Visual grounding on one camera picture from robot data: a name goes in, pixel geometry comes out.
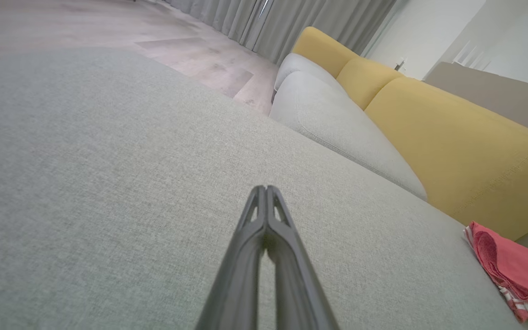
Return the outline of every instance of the curtain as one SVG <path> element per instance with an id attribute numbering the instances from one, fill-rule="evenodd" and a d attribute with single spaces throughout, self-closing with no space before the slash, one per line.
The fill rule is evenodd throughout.
<path id="1" fill-rule="evenodd" d="M 170 0 L 170 5 L 239 42 L 249 32 L 258 0 Z"/>
<path id="2" fill-rule="evenodd" d="M 395 2 L 274 0 L 253 50 L 279 64 L 291 52 L 303 29 L 313 26 L 361 54 Z"/>

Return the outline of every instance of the folded cloth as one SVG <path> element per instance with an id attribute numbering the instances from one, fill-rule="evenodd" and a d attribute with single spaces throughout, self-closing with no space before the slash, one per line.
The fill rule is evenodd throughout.
<path id="1" fill-rule="evenodd" d="M 472 222 L 463 230 L 482 268 L 522 323 L 528 319 L 528 248 Z"/>

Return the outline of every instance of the sofa seat cushion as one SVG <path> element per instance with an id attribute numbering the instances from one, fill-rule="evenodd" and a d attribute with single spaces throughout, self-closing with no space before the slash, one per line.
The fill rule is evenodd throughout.
<path id="1" fill-rule="evenodd" d="M 0 58 L 0 329 L 195 328 L 256 184 L 282 192 L 342 329 L 528 329 L 465 226 L 111 49 Z M 266 255 L 258 281 L 258 329 L 276 329 Z"/>
<path id="2" fill-rule="evenodd" d="M 297 71 L 306 72 L 328 84 L 336 91 L 347 95 L 343 87 L 341 87 L 341 84 L 329 72 L 304 56 L 294 53 L 288 54 L 280 65 L 278 74 L 276 75 L 276 82 L 274 83 L 274 90 L 278 90 L 281 87 L 282 82 L 289 74 Z"/>
<path id="3" fill-rule="evenodd" d="M 427 200 L 411 167 L 364 111 L 312 75 L 291 73 L 270 117 Z"/>

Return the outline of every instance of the yellow sofa cushion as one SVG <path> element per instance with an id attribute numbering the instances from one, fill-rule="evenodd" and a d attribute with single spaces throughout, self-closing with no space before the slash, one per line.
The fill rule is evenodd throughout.
<path id="1" fill-rule="evenodd" d="M 382 88 L 365 113 L 415 171 L 433 206 L 511 240 L 528 233 L 527 128 L 406 77 Z"/>
<path id="2" fill-rule="evenodd" d="M 359 57 L 358 54 L 314 27 L 306 27 L 302 31 L 292 52 L 317 63 L 331 73 L 333 78 L 339 75 L 350 59 Z"/>
<path id="3" fill-rule="evenodd" d="M 398 77 L 403 75 L 391 67 L 358 56 L 343 67 L 337 76 L 337 82 L 364 110 L 386 84 Z"/>

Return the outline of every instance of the sofa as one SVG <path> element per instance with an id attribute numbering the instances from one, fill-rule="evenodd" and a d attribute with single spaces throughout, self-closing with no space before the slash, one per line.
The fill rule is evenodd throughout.
<path id="1" fill-rule="evenodd" d="M 194 328 L 259 184 L 281 191 L 341 328 L 528 329 L 461 223 L 169 67 L 104 48 L 0 58 L 0 328 Z M 262 330 L 275 328 L 274 277 L 263 256 Z"/>
<path id="2" fill-rule="evenodd" d="M 281 64 L 275 90 L 275 121 L 464 225 L 511 240 L 528 233 L 526 127 L 361 58 L 313 27 Z"/>

